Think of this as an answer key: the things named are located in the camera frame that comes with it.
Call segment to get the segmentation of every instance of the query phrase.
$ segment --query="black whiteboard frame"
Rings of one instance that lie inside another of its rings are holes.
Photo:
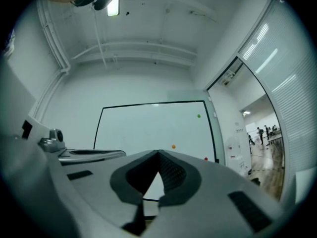
[[[212,127],[211,127],[210,117],[209,117],[208,110],[207,110],[207,107],[206,107],[206,103],[205,103],[204,100],[202,100],[202,101],[153,102],[153,103],[142,103],[142,104],[132,104],[132,105],[103,107],[103,109],[102,109],[102,111],[101,111],[101,113],[100,113],[100,117],[99,117],[99,121],[98,121],[98,126],[97,126],[97,130],[96,130],[95,141],[94,141],[94,149],[95,149],[95,145],[96,145],[96,139],[97,139],[97,134],[98,134],[98,129],[99,129],[100,120],[101,120],[101,117],[102,117],[103,112],[104,112],[105,109],[124,108],[124,107],[132,107],[132,106],[144,106],[144,105],[152,105],[152,104],[173,104],[173,103],[194,103],[194,102],[202,102],[202,103],[204,104],[205,111],[206,111],[207,118],[208,118],[208,123],[209,123],[211,138],[212,138],[214,162],[215,162],[215,163],[219,163],[219,159],[217,159],[217,157],[216,157],[216,148],[215,148],[215,144],[214,144],[214,137],[213,137]]]

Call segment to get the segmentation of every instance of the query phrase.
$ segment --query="white ceiling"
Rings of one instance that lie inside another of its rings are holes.
[[[261,112],[262,110],[270,109],[272,112],[274,111],[273,105],[269,100],[268,96],[265,94],[261,98],[252,102],[250,105],[246,106],[243,110],[247,110],[251,112],[251,114],[255,114],[257,112]]]
[[[62,46],[74,62],[102,59],[96,13],[106,61],[150,61],[190,68],[195,66],[202,43],[210,50],[216,46],[240,1],[120,0],[120,15],[114,17],[108,17],[106,9],[92,10],[91,5],[76,8],[49,2],[49,8]]]

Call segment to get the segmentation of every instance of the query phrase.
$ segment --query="wooden floor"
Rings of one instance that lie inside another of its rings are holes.
[[[251,146],[252,173],[249,179],[259,178],[260,187],[278,201],[281,197],[284,179],[282,168],[282,149],[279,147],[266,146],[267,141],[260,145]]]

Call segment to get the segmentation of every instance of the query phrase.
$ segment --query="person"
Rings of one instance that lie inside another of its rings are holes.
[[[265,130],[266,130],[266,136],[267,136],[267,140],[269,139],[269,133],[268,133],[268,127],[266,125],[264,125]]]
[[[257,134],[259,134],[259,136],[260,136],[260,140],[261,140],[261,145],[263,145],[263,130],[262,129],[260,129],[259,127],[258,127],[258,132],[257,132]]]
[[[251,135],[248,134],[248,138],[249,138],[249,144],[251,143],[252,145],[255,145],[255,143],[254,143],[253,140],[252,140]]]

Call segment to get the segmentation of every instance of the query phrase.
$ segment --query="ceiling light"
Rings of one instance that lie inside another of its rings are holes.
[[[119,14],[119,0],[112,0],[107,7],[108,16],[117,16]]]

